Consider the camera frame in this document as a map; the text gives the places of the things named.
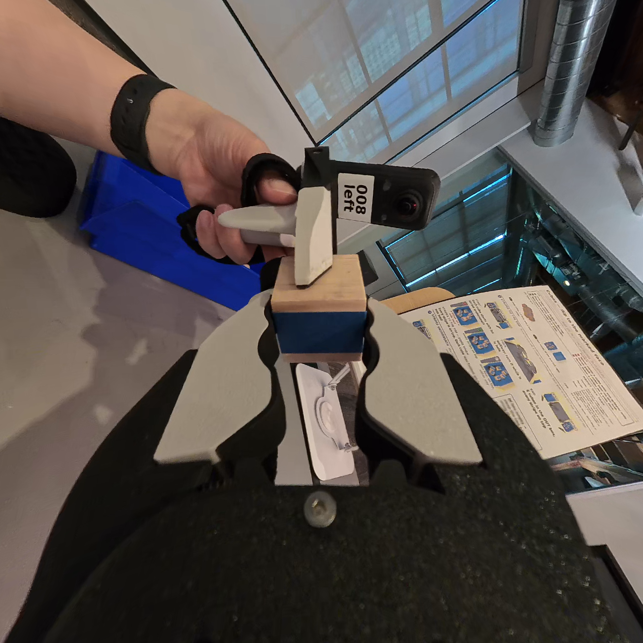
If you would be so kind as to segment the blue-taped wooden cube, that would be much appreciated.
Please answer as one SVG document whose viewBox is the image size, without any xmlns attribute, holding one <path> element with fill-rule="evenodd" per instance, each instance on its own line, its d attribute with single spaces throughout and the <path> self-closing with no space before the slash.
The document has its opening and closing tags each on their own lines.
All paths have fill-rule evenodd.
<svg viewBox="0 0 643 643">
<path fill-rule="evenodd" d="M 294 257 L 282 257 L 270 299 L 281 354 L 292 363 L 350 362 L 361 358 L 366 329 L 358 255 L 335 255 L 309 286 L 294 282 Z"/>
</svg>

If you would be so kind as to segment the window with white frame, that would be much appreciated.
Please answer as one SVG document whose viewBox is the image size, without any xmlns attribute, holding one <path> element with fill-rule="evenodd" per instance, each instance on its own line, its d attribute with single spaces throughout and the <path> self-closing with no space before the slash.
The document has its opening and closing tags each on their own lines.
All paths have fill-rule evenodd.
<svg viewBox="0 0 643 643">
<path fill-rule="evenodd" d="M 225 1 L 313 143 L 391 162 L 532 74 L 550 1 Z"/>
</svg>

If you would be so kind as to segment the white stand base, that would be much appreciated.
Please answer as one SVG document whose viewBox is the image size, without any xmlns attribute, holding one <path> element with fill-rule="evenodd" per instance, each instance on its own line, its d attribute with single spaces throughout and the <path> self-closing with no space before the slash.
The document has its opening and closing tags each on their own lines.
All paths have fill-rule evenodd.
<svg viewBox="0 0 643 643">
<path fill-rule="evenodd" d="M 348 373 L 348 366 L 337 377 L 305 364 L 295 368 L 310 461 L 321 482 L 346 477 L 356 469 L 353 453 L 357 446 L 349 438 L 336 391 Z"/>
</svg>

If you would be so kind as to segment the blue plastic bin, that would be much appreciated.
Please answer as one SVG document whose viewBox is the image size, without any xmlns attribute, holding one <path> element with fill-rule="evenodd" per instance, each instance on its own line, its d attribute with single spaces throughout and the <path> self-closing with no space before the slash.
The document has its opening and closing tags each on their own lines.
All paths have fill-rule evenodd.
<svg viewBox="0 0 643 643">
<path fill-rule="evenodd" d="M 80 228 L 92 249 L 239 310 L 260 292 L 261 268 L 220 264 L 190 249 L 176 221 L 188 207 L 179 181 L 97 152 L 85 182 Z"/>
</svg>

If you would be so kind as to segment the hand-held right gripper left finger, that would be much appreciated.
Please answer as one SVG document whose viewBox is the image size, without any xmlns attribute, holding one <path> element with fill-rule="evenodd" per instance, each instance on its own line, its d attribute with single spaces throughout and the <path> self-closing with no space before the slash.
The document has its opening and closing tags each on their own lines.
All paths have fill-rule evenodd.
<svg viewBox="0 0 643 643">
<path fill-rule="evenodd" d="M 247 304 L 215 329 L 197 350 L 155 462 L 223 469 L 255 458 L 274 480 L 285 437 L 279 358 L 269 307 L 253 312 Z"/>
</svg>

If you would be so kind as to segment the wooden clipboard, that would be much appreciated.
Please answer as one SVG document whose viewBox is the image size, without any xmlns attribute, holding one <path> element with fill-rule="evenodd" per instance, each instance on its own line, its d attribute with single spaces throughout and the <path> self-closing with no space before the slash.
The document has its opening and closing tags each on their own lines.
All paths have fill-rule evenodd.
<svg viewBox="0 0 643 643">
<path fill-rule="evenodd" d="M 441 287 L 425 287 L 382 300 L 382 304 L 393 310 L 397 315 L 405 314 L 412 310 L 422 309 L 435 303 L 440 303 L 454 298 L 454 294 Z"/>
</svg>

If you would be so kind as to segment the black mesh chair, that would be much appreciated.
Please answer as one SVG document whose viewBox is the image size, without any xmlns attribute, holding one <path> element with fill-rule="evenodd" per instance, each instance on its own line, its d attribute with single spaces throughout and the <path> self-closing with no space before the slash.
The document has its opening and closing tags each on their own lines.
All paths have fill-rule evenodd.
<svg viewBox="0 0 643 643">
<path fill-rule="evenodd" d="M 76 187 L 72 158 L 50 135 L 1 118 L 1 209 L 49 219 L 69 205 Z"/>
</svg>

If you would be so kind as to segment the person's left hand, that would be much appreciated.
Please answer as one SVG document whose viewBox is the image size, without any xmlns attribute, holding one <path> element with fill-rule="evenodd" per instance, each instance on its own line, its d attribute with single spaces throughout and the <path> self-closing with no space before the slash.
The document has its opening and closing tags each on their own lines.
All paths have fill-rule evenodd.
<svg viewBox="0 0 643 643">
<path fill-rule="evenodd" d="M 199 245 L 214 259 L 249 264 L 257 246 L 240 231 L 222 226 L 221 214 L 241 207 L 242 173 L 266 144 L 233 118 L 177 89 L 165 89 L 150 103 L 145 128 L 148 157 L 155 170 L 181 181 L 191 206 L 205 205 L 197 216 Z"/>
</svg>

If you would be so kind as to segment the silver spiral duct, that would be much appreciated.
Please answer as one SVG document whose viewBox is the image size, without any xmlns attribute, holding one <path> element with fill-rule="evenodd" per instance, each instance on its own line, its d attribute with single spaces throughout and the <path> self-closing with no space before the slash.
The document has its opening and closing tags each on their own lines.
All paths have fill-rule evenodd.
<svg viewBox="0 0 643 643">
<path fill-rule="evenodd" d="M 574 134 L 616 1 L 560 1 L 533 139 L 556 147 Z"/>
</svg>

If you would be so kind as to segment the printed instruction sheet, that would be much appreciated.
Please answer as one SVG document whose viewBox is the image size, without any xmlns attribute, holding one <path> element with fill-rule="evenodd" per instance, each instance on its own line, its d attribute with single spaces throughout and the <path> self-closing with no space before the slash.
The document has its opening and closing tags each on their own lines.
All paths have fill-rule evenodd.
<svg viewBox="0 0 643 643">
<path fill-rule="evenodd" d="M 451 354 L 544 459 L 642 432 L 642 407 L 546 285 L 401 315 Z"/>
</svg>

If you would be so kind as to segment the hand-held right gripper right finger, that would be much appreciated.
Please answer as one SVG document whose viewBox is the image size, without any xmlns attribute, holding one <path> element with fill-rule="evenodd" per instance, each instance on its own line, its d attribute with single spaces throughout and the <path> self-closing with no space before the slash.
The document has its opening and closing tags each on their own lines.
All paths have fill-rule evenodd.
<svg viewBox="0 0 643 643">
<path fill-rule="evenodd" d="M 384 461 L 422 482 L 436 465 L 483 458 L 440 352 L 384 303 L 369 298 L 355 433 L 370 483 Z"/>
</svg>

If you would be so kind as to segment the black smartwatch band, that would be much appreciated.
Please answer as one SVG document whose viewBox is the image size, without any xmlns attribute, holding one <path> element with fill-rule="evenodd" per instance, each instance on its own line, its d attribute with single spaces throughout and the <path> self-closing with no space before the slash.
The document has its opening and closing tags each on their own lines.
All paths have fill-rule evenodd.
<svg viewBox="0 0 643 643">
<path fill-rule="evenodd" d="M 115 147 L 127 161 L 155 175 L 161 173 L 149 158 L 146 126 L 152 100 L 167 89 L 175 87 L 156 76 L 135 75 L 117 93 L 110 113 L 110 136 Z"/>
</svg>

